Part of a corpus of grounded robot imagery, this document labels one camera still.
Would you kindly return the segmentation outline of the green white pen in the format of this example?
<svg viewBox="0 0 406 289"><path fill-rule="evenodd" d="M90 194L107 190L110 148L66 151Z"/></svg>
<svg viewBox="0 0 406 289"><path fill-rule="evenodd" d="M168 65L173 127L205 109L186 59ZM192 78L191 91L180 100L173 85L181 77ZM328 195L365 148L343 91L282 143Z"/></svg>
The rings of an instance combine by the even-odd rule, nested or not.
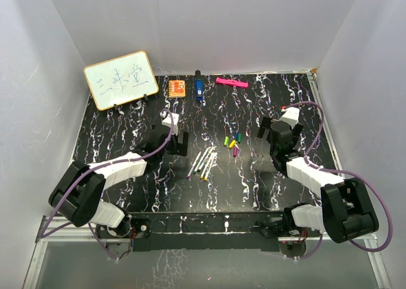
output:
<svg viewBox="0 0 406 289"><path fill-rule="evenodd" d="M204 161L204 159L206 158L206 155L209 153L211 147L207 147L206 150L204 151L204 153L202 154L202 156L200 157L200 160L198 161L197 165L195 166L193 173L196 174L199 169L200 169L200 165L202 164L202 162Z"/></svg>

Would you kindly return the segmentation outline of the purple white pen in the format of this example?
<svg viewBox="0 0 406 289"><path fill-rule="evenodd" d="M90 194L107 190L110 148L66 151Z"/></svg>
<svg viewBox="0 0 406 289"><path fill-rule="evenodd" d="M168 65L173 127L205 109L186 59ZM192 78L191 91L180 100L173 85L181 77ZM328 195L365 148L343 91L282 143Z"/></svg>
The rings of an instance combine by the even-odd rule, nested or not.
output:
<svg viewBox="0 0 406 289"><path fill-rule="evenodd" d="M191 166L190 170L188 171L187 179L189 179L189 178L191 177L191 175L192 175L192 173L193 173L193 170L194 170L194 168L195 168L197 162L199 161L199 158L200 158L200 156L201 156L201 153L202 153L202 152L200 151L200 152L198 153L198 155L196 156L195 160L193 161L192 166Z"/></svg>

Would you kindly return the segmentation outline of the magenta pen cap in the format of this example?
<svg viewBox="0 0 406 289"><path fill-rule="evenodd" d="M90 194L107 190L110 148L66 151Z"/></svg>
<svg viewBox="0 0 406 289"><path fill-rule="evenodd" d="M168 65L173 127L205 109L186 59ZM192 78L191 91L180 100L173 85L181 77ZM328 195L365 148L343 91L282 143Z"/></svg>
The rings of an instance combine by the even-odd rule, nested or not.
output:
<svg viewBox="0 0 406 289"><path fill-rule="evenodd" d="M234 156L234 157L237 157L238 154L239 154L239 147L238 147L238 146L235 146L235 147L234 147L234 150L233 150L233 156Z"/></svg>

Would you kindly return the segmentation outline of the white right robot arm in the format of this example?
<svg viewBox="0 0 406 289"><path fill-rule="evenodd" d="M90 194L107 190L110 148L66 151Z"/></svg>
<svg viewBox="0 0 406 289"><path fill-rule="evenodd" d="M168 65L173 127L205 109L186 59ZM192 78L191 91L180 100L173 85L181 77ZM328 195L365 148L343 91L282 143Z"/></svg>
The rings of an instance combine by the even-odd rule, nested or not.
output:
<svg viewBox="0 0 406 289"><path fill-rule="evenodd" d="M285 208L277 226L290 236L299 235L305 228L327 233L336 243L377 231L379 221L365 184L357 178L344 179L314 169L295 149L302 128L301 124L291 126L265 117L257 134L269 142L274 168L321 199L319 207L299 203Z"/></svg>

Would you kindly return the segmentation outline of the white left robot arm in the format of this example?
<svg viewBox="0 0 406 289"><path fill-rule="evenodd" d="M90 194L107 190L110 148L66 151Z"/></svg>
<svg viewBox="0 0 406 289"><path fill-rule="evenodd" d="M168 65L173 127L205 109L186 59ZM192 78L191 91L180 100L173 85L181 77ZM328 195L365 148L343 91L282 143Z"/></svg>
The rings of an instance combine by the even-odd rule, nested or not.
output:
<svg viewBox="0 0 406 289"><path fill-rule="evenodd" d="M73 161L49 197L51 215L59 213L76 227L93 223L109 228L118 238L127 236L131 230L129 214L103 201L103 192L153 172L165 155L187 156L188 138L187 131L159 125L145 142L121 157L95 164Z"/></svg>

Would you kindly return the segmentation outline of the blue tipped white pen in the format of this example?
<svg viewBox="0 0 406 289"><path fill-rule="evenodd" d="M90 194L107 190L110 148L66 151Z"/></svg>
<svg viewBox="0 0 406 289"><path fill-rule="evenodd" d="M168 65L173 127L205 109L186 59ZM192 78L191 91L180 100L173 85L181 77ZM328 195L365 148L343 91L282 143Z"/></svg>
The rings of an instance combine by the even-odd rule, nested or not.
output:
<svg viewBox="0 0 406 289"><path fill-rule="evenodd" d="M200 172L200 171L202 170L202 168L203 168L203 166L204 166L206 160L209 158L209 155L210 155L210 153L211 153L212 151L213 151L213 147L211 147L209 153L206 155L206 158L204 159L204 161L203 161L202 164L200 165L200 169L199 169L198 172Z"/></svg>

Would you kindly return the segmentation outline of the yellow tipped white pen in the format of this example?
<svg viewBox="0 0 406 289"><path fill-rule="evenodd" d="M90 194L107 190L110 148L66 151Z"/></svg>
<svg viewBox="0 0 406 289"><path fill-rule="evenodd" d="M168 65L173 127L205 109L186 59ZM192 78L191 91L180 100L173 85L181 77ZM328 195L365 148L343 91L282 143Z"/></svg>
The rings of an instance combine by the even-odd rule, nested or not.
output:
<svg viewBox="0 0 406 289"><path fill-rule="evenodd" d="M207 159L207 162L204 165L202 174L200 175L201 179L206 177L206 172L209 170L209 166L210 166L211 162L213 161L213 158L214 158L215 154L216 154L215 151L210 153L209 158Z"/></svg>

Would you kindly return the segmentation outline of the orange tipped white pen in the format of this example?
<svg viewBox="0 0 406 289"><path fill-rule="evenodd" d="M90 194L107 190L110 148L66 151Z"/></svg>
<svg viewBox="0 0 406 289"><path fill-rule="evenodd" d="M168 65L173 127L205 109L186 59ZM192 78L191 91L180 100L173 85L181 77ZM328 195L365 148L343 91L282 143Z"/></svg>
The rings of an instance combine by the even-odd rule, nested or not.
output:
<svg viewBox="0 0 406 289"><path fill-rule="evenodd" d="M213 158L213 161L211 162L211 164L210 164L210 166L209 166L209 170L206 172L206 177L204 178L205 181L208 180L209 173L210 173L210 171L211 171L211 169L212 169L212 167L213 167L213 163L214 163L216 157L217 157L217 153L215 154L215 156L214 156L214 158Z"/></svg>

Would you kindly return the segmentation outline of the yellow pen cap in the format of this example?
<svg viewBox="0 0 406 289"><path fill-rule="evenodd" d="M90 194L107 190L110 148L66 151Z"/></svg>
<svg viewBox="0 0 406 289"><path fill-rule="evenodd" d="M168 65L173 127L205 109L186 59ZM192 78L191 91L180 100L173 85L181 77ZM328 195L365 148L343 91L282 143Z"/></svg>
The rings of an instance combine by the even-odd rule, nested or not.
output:
<svg viewBox="0 0 406 289"><path fill-rule="evenodd" d="M229 144L229 149L233 148L235 146L235 144L237 143L237 141L234 139L230 144Z"/></svg>

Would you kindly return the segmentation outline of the lime green pen cap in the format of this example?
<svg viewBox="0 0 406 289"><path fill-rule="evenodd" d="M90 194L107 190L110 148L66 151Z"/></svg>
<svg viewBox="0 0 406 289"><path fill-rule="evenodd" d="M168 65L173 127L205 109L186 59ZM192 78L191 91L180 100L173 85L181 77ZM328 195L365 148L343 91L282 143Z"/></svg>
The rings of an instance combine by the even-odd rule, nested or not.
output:
<svg viewBox="0 0 406 289"><path fill-rule="evenodd" d="M228 136L225 136L225 140L224 140L223 146L228 146L228 142L229 142L229 137L228 137Z"/></svg>

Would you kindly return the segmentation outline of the orange small notebook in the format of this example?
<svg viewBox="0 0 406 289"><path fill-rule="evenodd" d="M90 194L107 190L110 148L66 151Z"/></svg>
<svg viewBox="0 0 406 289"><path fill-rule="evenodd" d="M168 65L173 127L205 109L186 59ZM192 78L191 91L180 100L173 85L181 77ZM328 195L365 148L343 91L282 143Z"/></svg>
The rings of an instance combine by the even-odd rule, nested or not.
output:
<svg viewBox="0 0 406 289"><path fill-rule="evenodd" d="M186 96L186 85L183 80L170 80L168 83L170 98L184 98Z"/></svg>

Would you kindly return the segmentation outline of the pink plastic clip bar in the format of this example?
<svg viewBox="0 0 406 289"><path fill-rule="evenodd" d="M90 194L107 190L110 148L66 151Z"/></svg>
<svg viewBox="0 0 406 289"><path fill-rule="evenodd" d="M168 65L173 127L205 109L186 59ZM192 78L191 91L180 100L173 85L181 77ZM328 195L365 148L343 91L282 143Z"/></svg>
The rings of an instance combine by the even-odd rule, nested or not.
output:
<svg viewBox="0 0 406 289"><path fill-rule="evenodd" d="M223 79L220 77L216 78L216 83L227 85L227 86L239 87L239 88L248 88L248 86L249 86L249 84L247 82L242 82L242 81L233 80L233 79Z"/></svg>

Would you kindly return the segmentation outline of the blue stapler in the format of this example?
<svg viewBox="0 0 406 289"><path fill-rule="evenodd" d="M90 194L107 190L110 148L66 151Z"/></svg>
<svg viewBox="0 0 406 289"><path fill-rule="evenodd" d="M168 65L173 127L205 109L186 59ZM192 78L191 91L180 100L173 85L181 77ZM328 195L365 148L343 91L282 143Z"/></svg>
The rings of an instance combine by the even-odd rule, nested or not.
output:
<svg viewBox="0 0 406 289"><path fill-rule="evenodd" d="M195 92L197 100L202 101L204 99L204 85L200 70L195 71Z"/></svg>

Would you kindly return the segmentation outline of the small whiteboard with writing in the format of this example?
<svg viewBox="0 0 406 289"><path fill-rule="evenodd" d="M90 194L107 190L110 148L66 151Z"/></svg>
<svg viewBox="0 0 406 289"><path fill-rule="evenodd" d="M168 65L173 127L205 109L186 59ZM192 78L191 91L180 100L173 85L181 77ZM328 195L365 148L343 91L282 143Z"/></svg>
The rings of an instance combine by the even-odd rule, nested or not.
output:
<svg viewBox="0 0 406 289"><path fill-rule="evenodd" d="M86 66L83 72L99 111L143 99L159 91L145 51Z"/></svg>

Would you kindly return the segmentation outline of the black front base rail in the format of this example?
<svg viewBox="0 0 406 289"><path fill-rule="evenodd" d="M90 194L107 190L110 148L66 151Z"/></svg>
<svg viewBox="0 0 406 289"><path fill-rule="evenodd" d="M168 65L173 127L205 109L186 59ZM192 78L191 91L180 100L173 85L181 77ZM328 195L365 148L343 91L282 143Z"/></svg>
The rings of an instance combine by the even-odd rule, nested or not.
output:
<svg viewBox="0 0 406 289"><path fill-rule="evenodd" d="M255 212L138 212L118 236L97 226L99 238L130 244L134 252L157 250L279 250L280 242L302 242L300 230L284 225L283 213Z"/></svg>

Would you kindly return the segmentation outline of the aluminium frame rail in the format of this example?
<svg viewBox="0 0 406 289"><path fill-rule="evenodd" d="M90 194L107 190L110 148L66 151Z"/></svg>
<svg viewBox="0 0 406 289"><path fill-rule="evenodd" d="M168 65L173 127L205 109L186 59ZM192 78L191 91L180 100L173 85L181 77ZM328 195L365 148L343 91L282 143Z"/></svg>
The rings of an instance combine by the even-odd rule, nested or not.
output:
<svg viewBox="0 0 406 289"><path fill-rule="evenodd" d="M24 288L96 288L97 278L112 263L87 226L66 225L55 217L37 237Z"/></svg>

